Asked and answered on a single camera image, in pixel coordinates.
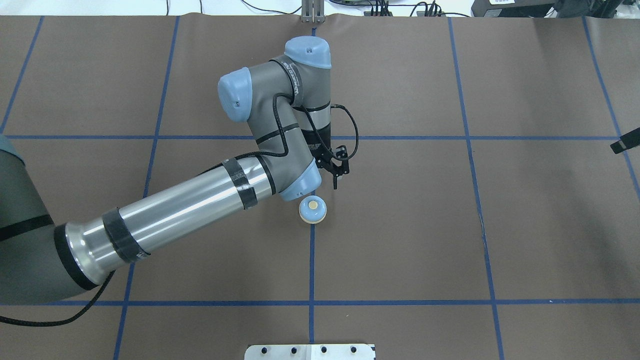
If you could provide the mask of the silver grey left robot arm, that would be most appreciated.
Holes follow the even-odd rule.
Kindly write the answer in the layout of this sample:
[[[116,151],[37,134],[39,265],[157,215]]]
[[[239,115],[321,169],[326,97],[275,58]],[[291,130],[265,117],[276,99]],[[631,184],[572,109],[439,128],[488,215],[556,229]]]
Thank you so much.
[[[248,125],[258,151],[85,223],[55,225],[23,158],[2,136],[2,305],[78,296],[105,284],[116,269],[272,195],[292,201],[315,191],[322,175],[302,112],[311,109],[322,128],[329,124],[331,68],[326,39],[298,36],[282,55],[222,76],[222,108]]]

